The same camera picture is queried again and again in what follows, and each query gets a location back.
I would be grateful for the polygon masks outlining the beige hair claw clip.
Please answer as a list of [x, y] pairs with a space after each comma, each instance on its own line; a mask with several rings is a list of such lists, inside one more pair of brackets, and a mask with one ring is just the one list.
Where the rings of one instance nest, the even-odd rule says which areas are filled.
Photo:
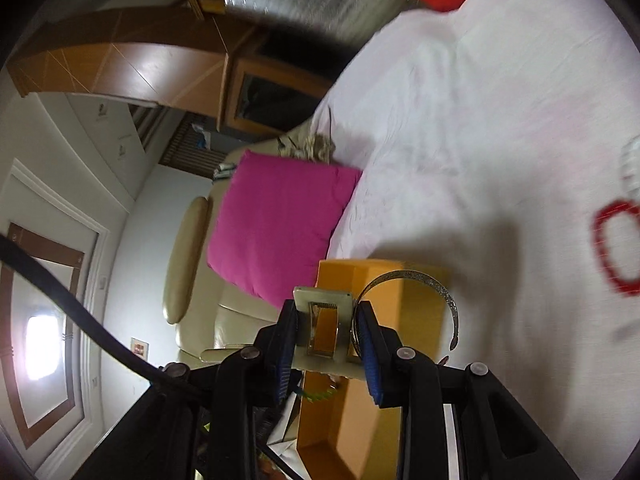
[[298, 332], [293, 367], [348, 379], [364, 379], [352, 348], [354, 300], [348, 292], [296, 287], [293, 292]]

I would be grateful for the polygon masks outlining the silver glitter headband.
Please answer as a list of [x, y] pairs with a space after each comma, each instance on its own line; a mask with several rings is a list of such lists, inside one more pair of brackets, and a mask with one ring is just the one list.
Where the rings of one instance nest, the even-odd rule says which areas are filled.
[[356, 356], [358, 356], [359, 359], [362, 359], [363, 356], [362, 344], [358, 335], [358, 315], [360, 311], [360, 304], [363, 302], [364, 296], [366, 296], [367, 293], [370, 292], [370, 290], [378, 287], [378, 285], [396, 280], [414, 281], [426, 285], [427, 287], [437, 292], [439, 296], [441, 296], [442, 299], [445, 300], [446, 306], [449, 308], [452, 319], [452, 335], [449, 344], [449, 352], [453, 352], [454, 350], [456, 350], [459, 344], [460, 327], [459, 310], [456, 300], [454, 300], [454, 297], [451, 296], [449, 290], [446, 289], [446, 287], [439, 280], [436, 280], [436, 278], [433, 278], [430, 274], [426, 274], [418, 270], [402, 269], [393, 270], [377, 276], [366, 286], [364, 286], [364, 289], [360, 292], [359, 296], [354, 301], [354, 307], [352, 308], [352, 322], [350, 322], [349, 333], [350, 341], [352, 342], [352, 346], [354, 347]]

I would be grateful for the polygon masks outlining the beige leather sofa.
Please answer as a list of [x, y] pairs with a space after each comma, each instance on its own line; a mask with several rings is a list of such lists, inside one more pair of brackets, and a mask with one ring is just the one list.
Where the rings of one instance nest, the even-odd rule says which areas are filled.
[[250, 344], [258, 330], [277, 322], [279, 310], [225, 281], [207, 263], [207, 247], [229, 187], [216, 181], [191, 200], [174, 241], [165, 278], [163, 315], [176, 329], [179, 362], [205, 365], [206, 350]]

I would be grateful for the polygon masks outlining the magenta pillow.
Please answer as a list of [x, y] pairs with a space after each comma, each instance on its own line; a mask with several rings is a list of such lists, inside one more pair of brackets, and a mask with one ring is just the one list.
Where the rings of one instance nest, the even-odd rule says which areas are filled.
[[221, 200], [208, 266], [280, 309], [316, 282], [361, 177], [357, 168], [246, 151]]

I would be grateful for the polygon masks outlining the beige fringed cloth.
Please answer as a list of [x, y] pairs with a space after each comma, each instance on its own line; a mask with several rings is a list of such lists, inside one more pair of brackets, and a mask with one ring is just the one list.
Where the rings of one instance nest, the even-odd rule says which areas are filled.
[[333, 114], [330, 108], [328, 108], [328, 116], [328, 134], [312, 131], [312, 119], [309, 118], [277, 138], [278, 154], [281, 157], [318, 162], [318, 164], [329, 165], [333, 162], [335, 144], [332, 139]]

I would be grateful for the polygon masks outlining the pink white towel blanket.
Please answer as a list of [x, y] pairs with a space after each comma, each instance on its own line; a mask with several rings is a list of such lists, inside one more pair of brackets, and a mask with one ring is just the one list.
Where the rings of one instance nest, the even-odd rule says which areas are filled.
[[314, 113], [362, 176], [333, 258], [449, 270], [483, 362], [583, 479], [639, 440], [639, 53], [603, 0], [413, 10]]

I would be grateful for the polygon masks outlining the curved wooden cabinet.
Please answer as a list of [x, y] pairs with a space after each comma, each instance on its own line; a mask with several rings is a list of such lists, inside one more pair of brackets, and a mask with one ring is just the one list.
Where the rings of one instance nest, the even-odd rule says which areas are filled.
[[261, 55], [268, 32], [186, 8], [139, 6], [42, 26], [8, 62], [21, 96], [65, 92], [110, 96], [213, 117], [218, 126], [272, 138], [279, 129], [240, 116], [244, 84], [268, 84], [321, 99], [329, 79]]

